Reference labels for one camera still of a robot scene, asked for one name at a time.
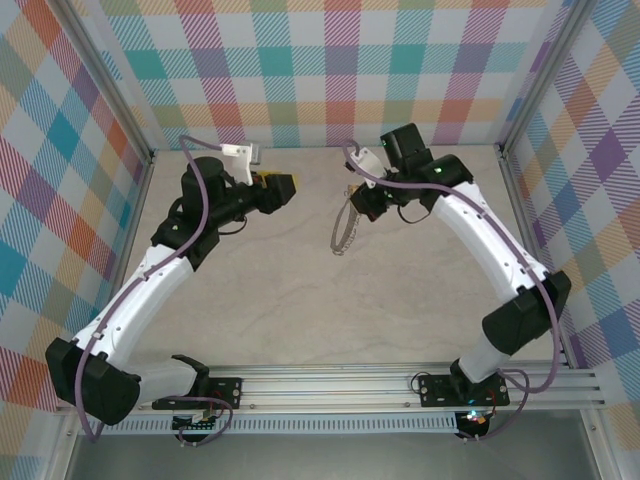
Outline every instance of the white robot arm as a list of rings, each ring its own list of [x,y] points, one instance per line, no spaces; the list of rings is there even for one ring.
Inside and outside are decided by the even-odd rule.
[[[140,403],[169,396],[206,396],[206,366],[183,355],[156,364],[130,365],[131,353],[164,301],[219,243],[220,227],[246,222],[245,216],[253,210],[271,214],[295,194],[292,175],[250,171],[250,165],[259,162],[256,145],[221,145],[220,149],[234,157],[232,175],[216,158],[194,161],[209,203],[206,225],[197,239],[191,243],[203,218],[203,196],[190,166],[181,179],[182,197],[151,238],[152,246],[131,278],[71,341],[56,338],[47,348],[58,397],[75,405],[75,380],[81,374],[84,410],[107,425],[120,422]],[[107,312],[111,312],[109,321],[101,325]],[[81,368],[87,351],[86,367]]]
[[[433,159],[414,124],[389,132],[381,139],[395,171],[387,170],[380,159],[366,148],[356,149],[350,154],[351,162],[371,177],[366,178],[365,183],[351,195],[356,210],[375,221],[391,205],[402,207],[410,201],[419,200],[460,237],[503,304],[483,319],[483,331],[475,347],[451,366],[451,383],[460,400],[465,401],[514,353],[549,330],[549,311],[534,279],[549,294],[557,316],[566,303],[571,282],[563,272],[549,272],[508,233],[459,158],[445,155]],[[346,166],[354,170],[349,162]],[[382,181],[375,182],[372,180],[374,177]],[[406,188],[389,186],[399,184],[408,185]],[[447,187],[443,190],[449,193],[437,189],[413,189],[411,184],[443,186]],[[462,196],[480,206],[482,213],[463,201]],[[510,245],[497,233],[496,226],[506,232]],[[526,261],[526,268],[516,257],[514,245],[515,251]]]

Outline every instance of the white bracket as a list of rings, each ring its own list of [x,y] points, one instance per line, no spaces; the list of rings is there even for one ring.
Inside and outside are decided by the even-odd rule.
[[[351,152],[351,159],[358,164],[365,172],[373,175],[376,178],[382,178],[387,174],[387,169],[380,159],[368,148],[361,148],[359,155],[355,152]],[[373,188],[376,186],[376,182],[373,182],[367,178],[364,180],[367,187]]]
[[[222,154],[233,158],[231,165],[231,176],[236,182],[253,185],[250,165],[260,164],[260,145],[249,143],[248,145],[231,145],[223,143]]]

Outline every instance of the metal bracket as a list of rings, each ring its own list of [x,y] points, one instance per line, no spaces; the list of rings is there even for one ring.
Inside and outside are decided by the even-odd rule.
[[[251,175],[251,165],[260,165],[261,150],[257,143],[248,145],[220,144],[222,154],[232,157],[231,175],[236,182],[253,185],[253,175]]]
[[[224,400],[233,407],[234,410],[240,408],[240,398],[242,397],[242,378],[238,377],[215,377],[209,378],[206,396]],[[207,402],[190,402],[179,400],[166,400],[161,398],[153,402],[153,410],[205,410],[209,409]]]
[[[509,405],[509,392],[504,378],[492,375],[482,382],[475,395],[467,404],[460,401],[449,380],[449,375],[420,375],[418,377],[418,391],[422,407],[506,407]]]
[[[355,152],[351,152],[351,159],[358,164],[364,171],[370,173],[374,177],[382,178],[387,174],[387,170],[384,168],[384,164],[380,159],[366,147],[360,149],[359,155]],[[369,188],[376,186],[376,183],[365,178],[365,183]]]

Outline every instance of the cable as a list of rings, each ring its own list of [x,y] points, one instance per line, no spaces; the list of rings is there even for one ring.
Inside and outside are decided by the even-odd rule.
[[[430,373],[427,373],[427,372],[418,372],[418,373],[416,373],[416,374],[413,376],[413,378],[412,378],[412,379],[411,379],[411,381],[409,382],[409,388],[410,388],[410,389],[411,389],[411,391],[412,391],[413,393],[415,393],[416,395],[420,395],[420,392],[419,392],[419,391],[417,391],[415,388],[413,388],[413,382],[415,382],[416,378],[418,378],[420,375],[428,375],[428,376],[431,376],[431,374],[430,374]]]
[[[444,185],[439,185],[437,183],[399,183],[399,182],[391,182],[389,180],[385,180],[382,178],[375,177],[371,175],[366,170],[364,170],[360,165],[357,164],[354,160],[351,159],[351,155],[349,155],[349,146],[354,145],[356,142],[350,140],[348,143],[345,143],[342,146],[342,151],[345,153],[345,158],[347,163],[351,165],[355,172],[357,172],[362,177],[371,180],[379,185],[389,187],[389,188],[400,188],[404,190],[415,190],[415,189],[425,189],[425,190],[439,190],[441,192],[447,193],[449,195],[454,195],[459,198],[471,208],[473,208],[477,214],[479,214],[482,218],[484,218],[487,223],[493,228],[496,234],[500,237],[500,239],[507,245],[511,253],[516,257],[518,263],[522,265],[522,268],[527,271],[529,277],[533,280],[542,299],[547,307],[547,311],[549,312],[549,319],[551,320],[551,336],[553,338],[553,359],[551,360],[551,369],[549,370],[549,375],[542,382],[541,385],[537,387],[530,387],[528,385],[520,384],[516,379],[509,375],[509,370],[498,370],[498,373],[502,375],[505,379],[509,380],[518,390],[522,390],[525,393],[541,393],[544,392],[549,386],[553,383],[553,380],[556,378],[556,374],[558,373],[558,368],[560,366],[560,328],[558,325],[558,317],[556,316],[555,308],[553,306],[553,302],[551,301],[551,297],[549,297],[549,292],[542,285],[540,279],[533,272],[531,265],[524,258],[518,247],[511,241],[507,233],[498,225],[498,223],[490,216],[487,215],[485,210],[474,202],[472,199],[464,195],[463,193],[454,190],[453,188],[446,187]]]
[[[182,433],[186,430],[187,427],[181,427],[178,429],[178,439],[180,440],[180,442],[182,442],[182,445],[186,445],[188,447],[201,447],[202,445],[206,445],[207,443],[211,443],[213,442],[216,438],[220,438],[220,436],[227,431],[227,429],[231,426],[231,421],[233,420],[233,407],[231,405],[229,405],[229,403],[225,402],[224,400],[221,400],[219,398],[214,398],[214,397],[167,397],[167,400],[176,400],[176,401],[189,401],[189,402],[208,402],[208,403],[217,403],[218,405],[222,406],[224,410],[228,410],[229,411],[229,418],[227,419],[227,421],[224,423],[224,425],[222,426],[222,428],[220,430],[218,430],[215,433],[211,433],[209,435],[207,435],[204,439],[202,439],[199,442],[187,442],[184,437],[182,436]]]
[[[398,216],[400,217],[400,220],[402,220],[404,223],[408,223],[409,225],[415,225],[416,223],[420,223],[422,220],[427,218],[429,215],[431,215],[431,212],[428,212],[424,217],[421,217],[418,220],[407,220],[404,217],[404,215],[402,214],[402,207],[400,205],[398,205]]]
[[[245,229],[245,227],[247,226],[247,223],[249,223],[249,219],[247,217],[244,217],[244,223],[242,224],[242,226],[240,228],[238,228],[237,230],[232,230],[230,232],[218,232],[218,235],[223,236],[223,235],[235,235],[236,233],[240,233],[242,230]]]
[[[338,212],[338,216],[336,217],[336,223],[333,225],[333,232],[331,232],[331,241],[329,242],[329,247],[334,255],[341,257],[344,255],[353,241],[356,238],[358,223],[360,222],[360,214],[356,210],[356,208],[351,203],[351,199],[349,198],[349,192],[347,194],[347,201],[344,202],[344,205]],[[347,224],[344,227],[344,232],[342,232],[342,237],[340,241],[337,241],[338,236],[338,227],[340,226],[340,221],[342,220],[342,216],[344,215],[344,211],[349,207],[349,217],[347,218]]]
[[[142,282],[146,282],[147,280],[149,280],[151,275],[153,275],[158,270],[166,266],[173,259],[178,258],[180,255],[182,255],[182,253],[184,253],[184,251],[187,250],[191,245],[193,245],[193,243],[198,239],[198,237],[203,232],[207,224],[207,216],[209,211],[209,196],[207,195],[207,188],[204,184],[204,179],[202,178],[202,174],[200,173],[200,170],[198,169],[198,166],[196,165],[195,160],[191,156],[191,152],[189,152],[189,149],[187,148],[186,142],[190,141],[192,143],[201,145],[205,148],[209,148],[212,150],[222,150],[222,147],[220,147],[219,145],[211,145],[209,143],[202,142],[188,135],[180,135],[178,141],[180,142],[180,147],[182,148],[182,151],[187,157],[187,161],[189,162],[189,165],[191,165],[191,168],[193,169],[193,173],[196,177],[196,181],[198,182],[198,186],[200,187],[200,193],[202,194],[202,217],[200,218],[200,224],[198,225],[198,228],[193,233],[193,235],[189,238],[189,240],[187,240],[180,248],[178,248],[171,255],[168,255],[167,258],[162,260],[157,265],[152,266],[149,270],[144,272],[141,277],[135,278],[125,288],[125,290],[112,301],[111,307],[107,310],[104,317],[102,317],[102,319],[100,320],[100,323],[98,324],[93,335],[91,336],[89,343],[87,344],[84,351],[82,352],[82,356],[80,357],[80,361],[78,362],[78,368],[76,369],[76,377],[73,383],[74,397],[76,402],[76,409],[78,411],[78,417],[80,418],[80,424],[82,425],[82,429],[84,430],[84,433],[86,434],[87,439],[91,443],[95,443],[96,441],[98,441],[98,438],[100,438],[100,435],[102,434],[102,429],[104,428],[104,423],[100,422],[100,424],[98,425],[98,429],[96,430],[95,433],[93,432],[93,430],[91,430],[91,425],[89,424],[87,413],[84,410],[84,401],[82,399],[82,377],[84,374],[85,367],[87,366],[87,361],[89,360],[89,355],[93,350],[93,347],[98,341],[98,338],[100,338],[100,336],[102,335],[102,331],[107,326],[107,323],[109,322],[113,314],[116,312],[116,310],[118,310],[120,305],[122,305],[122,303],[131,294],[131,292],[133,292],[136,289],[136,287],[140,285]]]

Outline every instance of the mounting plate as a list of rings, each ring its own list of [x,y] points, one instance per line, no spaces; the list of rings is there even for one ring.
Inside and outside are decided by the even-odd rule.
[[[209,378],[206,393],[199,395],[203,397],[213,397],[224,400],[233,407],[234,410],[240,408],[240,398],[242,397],[242,378],[236,377],[216,377]],[[208,402],[190,402],[180,400],[167,400],[161,398],[151,404],[153,410],[205,410],[209,408]]]
[[[493,407],[494,400],[490,391],[495,395],[497,407],[509,405],[507,385],[500,375],[492,375],[482,382],[482,387],[476,389],[476,394],[466,404],[458,398],[449,378],[450,375],[420,375],[418,377],[420,405],[423,407]]]

